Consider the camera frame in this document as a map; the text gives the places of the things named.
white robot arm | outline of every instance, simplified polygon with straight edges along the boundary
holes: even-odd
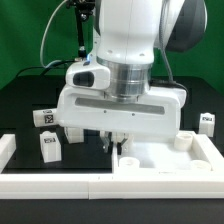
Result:
[[[186,2],[192,0],[96,0],[94,48],[90,61],[67,71],[59,124],[174,138],[186,91],[150,87],[149,71],[154,47],[169,46]]]

small white cube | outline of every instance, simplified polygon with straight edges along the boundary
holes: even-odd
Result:
[[[57,109],[34,110],[33,121],[35,127],[57,125],[56,113]]]
[[[40,145],[45,163],[61,161],[61,144],[56,133],[45,131],[40,135]]]
[[[214,136],[215,115],[210,113],[201,114],[198,134],[206,134],[208,137]]]
[[[64,128],[69,144],[84,142],[84,130],[81,128]]]

green backdrop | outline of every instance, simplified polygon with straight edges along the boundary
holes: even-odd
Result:
[[[0,88],[9,83],[24,67],[39,66],[39,49],[50,15],[62,0],[0,1]],[[186,53],[168,53],[175,76],[205,79],[224,94],[224,1],[206,0],[208,26],[204,39]],[[92,46],[92,21],[84,24],[88,50]],[[65,7],[57,14],[50,29],[45,62],[70,59],[77,55],[74,10]],[[166,75],[162,60],[155,56],[153,75]]]

black mount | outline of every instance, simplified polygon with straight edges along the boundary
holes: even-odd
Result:
[[[69,0],[67,2],[67,8],[74,6],[82,22],[86,22],[89,16],[93,14],[93,9],[95,7],[95,0]]]

black table surface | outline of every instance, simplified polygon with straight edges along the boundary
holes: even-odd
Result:
[[[211,139],[224,153],[224,97],[196,77],[176,77],[189,90],[181,129],[198,131],[200,113],[216,116]],[[69,145],[61,127],[35,128],[32,111],[56,108],[63,76],[26,76],[0,90],[0,137],[16,135],[17,149],[3,173],[111,172],[98,132],[85,131],[83,144]],[[39,134],[55,131],[62,143],[62,162],[44,164]],[[222,199],[156,200],[0,200],[0,223],[223,223]]]

